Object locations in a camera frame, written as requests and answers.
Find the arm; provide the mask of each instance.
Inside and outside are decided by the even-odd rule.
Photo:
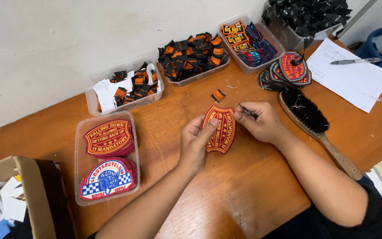
[[[154,238],[182,192],[204,167],[205,144],[214,133],[218,121],[200,130],[203,116],[193,119],[181,135],[181,155],[178,165],[160,181],[114,215],[96,234],[96,239]]]
[[[287,159],[300,184],[318,210],[340,226],[360,225],[368,206],[366,190],[311,150],[286,129],[267,102],[242,102],[255,112],[254,120],[240,106],[234,118],[260,141],[272,143]]]

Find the hand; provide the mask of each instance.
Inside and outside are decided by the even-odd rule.
[[[249,111],[258,115],[257,119],[246,114],[243,108],[237,105],[234,108],[235,120],[242,124],[258,140],[277,144],[288,130],[279,120],[275,109],[268,102],[249,102],[240,103]]]
[[[204,167],[206,162],[206,143],[215,132],[219,121],[211,119],[202,128],[204,115],[191,120],[181,133],[181,155],[177,167],[190,171],[194,176]]]

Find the person's left hand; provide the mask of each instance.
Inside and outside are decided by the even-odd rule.
[[[206,143],[215,132],[219,120],[211,119],[201,129],[204,115],[191,120],[181,133],[181,155],[177,167],[189,171],[194,176],[204,167],[206,162]]]

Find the black bristles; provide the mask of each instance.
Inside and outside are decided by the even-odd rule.
[[[281,92],[285,105],[303,125],[314,133],[324,133],[329,129],[328,120],[301,90],[284,89]]]

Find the blue bucket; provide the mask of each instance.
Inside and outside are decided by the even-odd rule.
[[[359,49],[354,52],[354,54],[357,55],[358,57],[362,58],[362,59],[376,57],[376,58],[380,58],[382,60],[382,56],[377,52],[377,50],[374,47],[374,44],[372,43],[372,38],[377,37],[379,35],[382,35],[382,28],[379,28],[379,29],[371,32],[371,34],[369,34],[368,38],[363,43],[363,45],[360,46]],[[375,62],[372,64],[375,64],[375,65],[382,68],[382,61]]]

